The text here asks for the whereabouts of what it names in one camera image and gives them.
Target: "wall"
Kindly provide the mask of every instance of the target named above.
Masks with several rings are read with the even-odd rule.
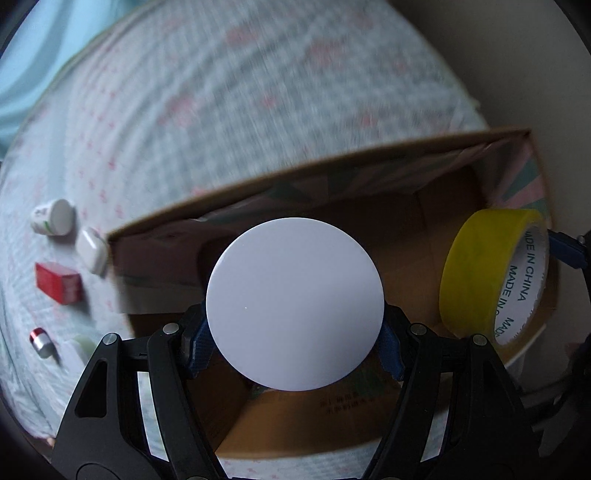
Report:
[[[480,101],[491,125],[534,130],[556,229],[591,229],[591,55],[552,0],[392,0]],[[561,269],[558,309],[525,359],[523,385],[564,371],[591,330],[580,271]]]

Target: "patterned tablecloth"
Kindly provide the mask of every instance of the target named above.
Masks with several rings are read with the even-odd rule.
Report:
[[[62,68],[0,170],[0,383],[32,435],[54,436],[81,373],[40,359],[77,335],[132,335],[113,274],[91,275],[73,235],[33,233],[65,197],[100,233],[203,191],[372,145],[485,128],[438,55],[384,0],[152,0]],[[81,272],[60,306],[34,263]],[[143,394],[149,394],[142,381]],[[146,412],[154,453],[163,455]]]

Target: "cardboard box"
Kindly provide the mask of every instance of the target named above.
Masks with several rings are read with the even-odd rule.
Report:
[[[518,192],[521,203],[509,195],[516,172],[525,172],[525,183],[535,186]],[[192,275],[193,285],[204,290],[225,245],[246,229],[281,216],[323,220],[366,249],[389,303],[400,306],[412,322],[451,336],[439,317],[439,283],[460,227],[488,206],[534,207],[550,226],[543,185],[528,131],[455,135],[343,155],[226,187],[113,232],[109,242],[124,278],[121,267],[132,265],[133,259],[122,261],[122,255],[133,252],[135,243],[152,242],[157,248],[163,231],[182,227],[200,246],[193,273],[183,274],[185,279]],[[153,294],[153,285],[163,279],[144,280]],[[556,292],[556,265],[551,262],[542,303],[524,333],[528,339],[550,317]],[[144,333],[142,319],[147,317],[135,316],[132,323]],[[501,352],[502,360],[511,361],[523,348]],[[355,378],[373,379],[369,396]],[[398,384],[373,356],[345,379],[308,392],[263,391],[249,397],[248,382],[222,360],[198,380],[193,399],[206,433],[218,456],[236,459],[310,455],[379,439],[399,393]],[[360,398],[366,401],[361,404]]]

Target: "tape roll core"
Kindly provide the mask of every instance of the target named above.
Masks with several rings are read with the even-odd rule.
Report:
[[[497,350],[521,343],[540,302],[547,269],[548,234],[539,212],[474,213],[458,232],[443,268],[443,324],[461,338],[482,333]]]

